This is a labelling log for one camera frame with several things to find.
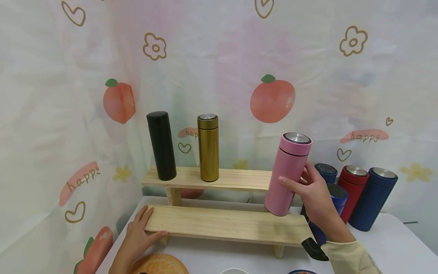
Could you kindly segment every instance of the flower illustration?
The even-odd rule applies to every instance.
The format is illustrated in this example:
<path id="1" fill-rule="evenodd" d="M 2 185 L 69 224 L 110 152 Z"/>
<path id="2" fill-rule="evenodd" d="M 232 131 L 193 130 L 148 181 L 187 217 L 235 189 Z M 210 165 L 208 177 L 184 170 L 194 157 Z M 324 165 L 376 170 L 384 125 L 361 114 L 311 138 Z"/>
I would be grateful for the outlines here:
<path id="1" fill-rule="evenodd" d="M 145 34 L 145 45 L 143 53 L 154 61 L 158 58 L 166 58 L 166 42 L 161 37 L 156 37 L 155 34 L 148 32 Z"/>
<path id="2" fill-rule="evenodd" d="M 113 176 L 113 181 L 121 180 L 123 183 L 126 183 L 126 179 L 131 177 L 131 171 L 128 166 L 125 166 L 123 169 L 121 167 L 116 167 L 116 175 Z"/>
<path id="3" fill-rule="evenodd" d="M 400 170 L 408 175 L 406 181 L 415 181 L 416 179 L 420 181 L 431 181 L 431 175 L 433 171 L 430 168 L 422 168 L 419 163 L 412 163 L 410 168 L 401 167 Z"/>
<path id="4" fill-rule="evenodd" d="M 356 26 L 350 26 L 345 31 L 345 38 L 339 44 L 339 50 L 345 57 L 351 54 L 359 54 L 364 50 L 364 44 L 368 40 L 368 34 L 364 30 L 358 30 Z"/>
<path id="5" fill-rule="evenodd" d="M 241 160 L 237 162 L 237 164 L 234 164 L 233 167 L 235 169 L 248 169 L 248 160 Z"/>

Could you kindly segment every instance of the blue thermos bottle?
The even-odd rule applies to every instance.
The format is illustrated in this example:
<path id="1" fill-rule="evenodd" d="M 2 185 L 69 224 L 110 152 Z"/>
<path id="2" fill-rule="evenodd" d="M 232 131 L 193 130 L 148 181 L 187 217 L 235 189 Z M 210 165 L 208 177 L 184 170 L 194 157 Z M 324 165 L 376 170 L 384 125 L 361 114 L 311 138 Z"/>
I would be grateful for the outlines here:
<path id="1" fill-rule="evenodd" d="M 352 227 L 360 231 L 371 229 L 399 179 L 395 173 L 380 167 L 372 167 L 368 173 L 370 177 L 348 220 Z"/>
<path id="2" fill-rule="evenodd" d="M 319 174 L 321 175 L 321 177 L 324 178 L 327 184 L 335 183 L 336 176 L 338 175 L 338 171 L 336 170 L 336 168 L 332 167 L 331 165 L 322 163 L 316 164 L 315 168 L 316 170 L 318 170 Z M 301 215 L 304 215 L 304 217 L 306 217 L 307 222 L 309 221 L 309 218 L 306 214 L 306 208 L 304 206 L 301 208 Z"/>
<path id="3" fill-rule="evenodd" d="M 340 185 L 335 184 L 327 184 L 328 191 L 330 192 L 330 196 L 332 197 L 333 204 L 335 205 L 336 211 L 339 215 L 341 215 L 342 210 L 344 209 L 345 202 L 348 198 L 348 192 Z M 325 244 L 327 241 L 327 237 L 322 232 L 319 227 L 317 227 L 312 221 L 309 222 L 310 230 L 312 230 L 313 236 L 316 239 L 316 243 L 318 246 Z"/>

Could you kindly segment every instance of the tabletop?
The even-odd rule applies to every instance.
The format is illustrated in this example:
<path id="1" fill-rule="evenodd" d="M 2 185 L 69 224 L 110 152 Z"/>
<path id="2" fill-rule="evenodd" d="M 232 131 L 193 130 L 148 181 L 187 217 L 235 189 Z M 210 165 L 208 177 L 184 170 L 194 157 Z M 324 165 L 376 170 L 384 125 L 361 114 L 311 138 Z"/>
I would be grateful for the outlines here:
<path id="1" fill-rule="evenodd" d="M 166 197 L 144 196 L 129 222 L 145 204 L 167 204 Z M 183 199 L 183 206 L 219 208 L 230 210 L 265 211 L 261 204 L 232 203 Z M 299 207 L 291 207 L 291 214 L 299 214 Z M 351 226 L 358 241 L 367 248 L 382 273 L 427 273 L 438 269 L 436 256 L 399 219 L 381 213 L 368 232 Z M 114 257 L 126 235 L 126 226 L 106 255 L 96 274 L 107 274 Z M 184 263 L 190 274 L 220 274 L 228 268 L 240 268 L 249 274 L 288 274 L 297 269 L 310 270 L 317 274 L 333 274 L 329 262 L 310 258 L 303 248 L 285 247 L 283 258 L 276 259 L 270 245 L 170 237 L 166 248 L 154 246 L 151 252 L 167 253 Z"/>

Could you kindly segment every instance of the bread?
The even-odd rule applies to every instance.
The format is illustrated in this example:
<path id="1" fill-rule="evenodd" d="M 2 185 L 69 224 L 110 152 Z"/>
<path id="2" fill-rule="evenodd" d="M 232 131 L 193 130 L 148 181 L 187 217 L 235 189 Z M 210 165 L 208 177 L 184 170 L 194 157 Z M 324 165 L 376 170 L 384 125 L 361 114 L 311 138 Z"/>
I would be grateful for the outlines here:
<path id="1" fill-rule="evenodd" d="M 131 274 L 189 274 L 184 264 L 168 254 L 152 254 L 132 264 Z"/>

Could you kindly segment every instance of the thermos bottle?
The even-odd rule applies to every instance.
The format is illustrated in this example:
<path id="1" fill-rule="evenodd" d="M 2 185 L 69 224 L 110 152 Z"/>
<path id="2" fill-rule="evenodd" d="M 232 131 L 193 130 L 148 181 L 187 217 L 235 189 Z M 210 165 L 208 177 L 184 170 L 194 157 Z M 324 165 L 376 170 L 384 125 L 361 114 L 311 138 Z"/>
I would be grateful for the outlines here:
<path id="1" fill-rule="evenodd" d="M 319 174 L 321 175 L 321 177 L 324 178 L 327 184 L 335 183 L 336 176 L 338 175 L 338 171 L 336 170 L 336 168 L 332 167 L 331 165 L 322 164 L 322 163 L 316 164 L 315 168 L 316 170 L 318 170 Z M 301 208 L 301 215 L 304 215 L 304 217 L 306 217 L 306 220 L 309 221 L 309 218 L 307 217 L 306 214 L 306 208 L 304 207 L 304 205 Z"/>
<path id="2" fill-rule="evenodd" d="M 332 197 L 333 204 L 335 205 L 336 211 L 340 215 L 344 209 L 345 203 L 348 198 L 347 191 L 340 185 L 327 184 L 328 191 Z M 322 232 L 322 230 L 317 227 L 312 221 L 309 222 L 310 230 L 312 230 L 313 236 L 316 239 L 318 246 L 325 244 L 327 237 Z"/>
<path id="3" fill-rule="evenodd" d="M 198 142 L 201 179 L 216 181 L 219 178 L 219 119 L 216 114 L 198 116 Z"/>
<path id="4" fill-rule="evenodd" d="M 265 207 L 272 214 L 285 216 L 288 213 L 295 193 L 280 184 L 278 177 L 299 181 L 311 146 L 312 140 L 306 135 L 295 132 L 282 135 L 265 198 Z"/>
<path id="5" fill-rule="evenodd" d="M 177 167 L 173 153 L 169 114 L 165 111 L 155 111 L 149 113 L 146 118 L 148 120 L 158 178 L 162 181 L 172 180 L 177 175 Z"/>
<path id="6" fill-rule="evenodd" d="M 399 179 L 393 172 L 380 167 L 372 167 L 368 173 L 368 182 L 348 221 L 352 227 L 360 231 L 371 229 Z"/>
<path id="7" fill-rule="evenodd" d="M 338 185 L 348 192 L 348 200 L 345 203 L 341 219 L 344 223 L 348 222 L 357 200 L 362 193 L 370 175 L 362 168 L 355 166 L 344 166 L 338 179 Z"/>

